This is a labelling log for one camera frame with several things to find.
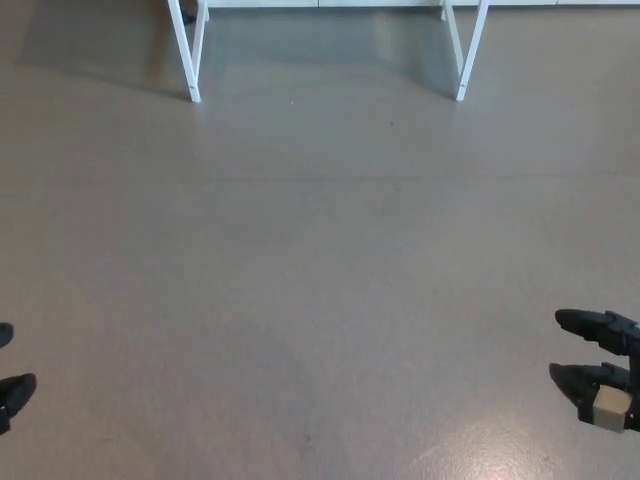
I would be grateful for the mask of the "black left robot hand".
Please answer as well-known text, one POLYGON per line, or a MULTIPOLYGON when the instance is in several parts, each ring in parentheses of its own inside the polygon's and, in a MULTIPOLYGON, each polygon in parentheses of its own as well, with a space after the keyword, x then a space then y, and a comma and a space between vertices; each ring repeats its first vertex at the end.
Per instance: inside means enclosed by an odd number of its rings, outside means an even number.
POLYGON ((34 373, 2 378, 0 381, 0 427, 4 435, 11 430, 11 420, 26 406, 37 388, 34 373))

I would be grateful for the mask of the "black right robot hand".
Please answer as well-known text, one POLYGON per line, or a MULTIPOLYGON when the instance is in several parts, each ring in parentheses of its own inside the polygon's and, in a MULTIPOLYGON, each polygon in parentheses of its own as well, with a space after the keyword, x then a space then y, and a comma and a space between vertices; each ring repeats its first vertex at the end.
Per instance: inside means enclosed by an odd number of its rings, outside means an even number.
POLYGON ((559 309, 561 329, 614 355, 626 357, 624 369, 599 365, 549 365, 560 392, 576 407, 578 419, 601 429, 622 433, 639 430, 639 324, 613 311, 559 309))

